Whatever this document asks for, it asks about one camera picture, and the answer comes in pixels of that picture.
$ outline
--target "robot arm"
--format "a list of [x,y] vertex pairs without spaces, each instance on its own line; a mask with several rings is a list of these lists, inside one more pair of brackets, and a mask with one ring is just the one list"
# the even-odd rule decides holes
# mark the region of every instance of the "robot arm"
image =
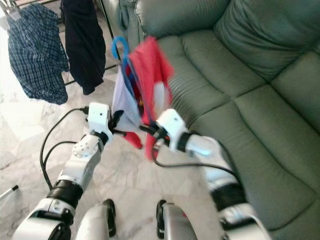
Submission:
[[202,164],[222,168],[204,167],[203,171],[225,231],[223,239],[271,240],[254,208],[247,202],[243,187],[225,161],[221,145],[211,137],[189,133],[174,109],[164,111],[156,125],[157,130],[153,136],[156,140],[168,136],[170,150],[186,152]]
[[15,231],[13,240],[69,240],[70,225],[82,194],[101,160],[104,146],[112,139],[109,129],[110,107],[91,103],[88,123],[90,134],[74,145],[48,196],[42,199]]

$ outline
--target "grey sofa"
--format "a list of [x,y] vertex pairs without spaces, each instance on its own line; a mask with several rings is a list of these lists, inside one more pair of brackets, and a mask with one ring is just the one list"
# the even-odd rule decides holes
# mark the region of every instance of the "grey sofa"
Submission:
[[158,38],[173,107],[228,149],[273,238],[320,240],[320,1],[110,2],[131,49]]

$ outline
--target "floor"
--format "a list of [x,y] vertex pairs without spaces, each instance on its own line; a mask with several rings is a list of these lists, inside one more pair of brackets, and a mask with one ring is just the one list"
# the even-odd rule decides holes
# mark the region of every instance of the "floor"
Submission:
[[[107,46],[111,40],[102,14],[99,24]],[[68,101],[63,105],[28,99],[10,69],[7,35],[0,29],[0,193],[15,184],[19,190],[0,201],[0,239],[9,240],[15,229],[40,199],[48,194],[39,164],[41,144],[48,130],[70,109],[91,102],[112,104],[116,70],[105,72],[104,83],[88,96],[77,83],[66,86]],[[62,42],[64,33],[60,33]],[[112,60],[107,51],[108,65]],[[64,72],[65,82],[72,76]],[[45,152],[59,141],[79,141],[88,132],[83,113],[68,116],[52,133]],[[71,154],[71,145],[62,145],[52,153],[48,174],[54,181]],[[183,154],[160,152],[160,161],[190,161]],[[105,148],[93,180],[76,209],[72,239],[85,212],[111,198],[116,205],[117,240],[156,240],[156,204],[160,199],[182,207],[199,240],[220,239],[221,229],[214,204],[207,193],[200,169],[163,169],[115,136]]]

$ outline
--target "black garment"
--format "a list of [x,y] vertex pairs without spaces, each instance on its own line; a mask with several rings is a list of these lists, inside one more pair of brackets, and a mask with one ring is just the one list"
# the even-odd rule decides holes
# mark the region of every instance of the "black garment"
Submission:
[[92,0],[62,0],[70,73],[88,95],[103,82],[106,45]]

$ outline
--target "plaid shirt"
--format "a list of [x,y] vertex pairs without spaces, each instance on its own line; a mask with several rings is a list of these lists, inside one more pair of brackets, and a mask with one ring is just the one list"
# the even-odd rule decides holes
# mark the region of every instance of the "plaid shirt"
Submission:
[[8,52],[13,73],[29,98],[63,104],[68,95],[61,72],[69,65],[59,37],[58,16],[42,4],[8,17]]

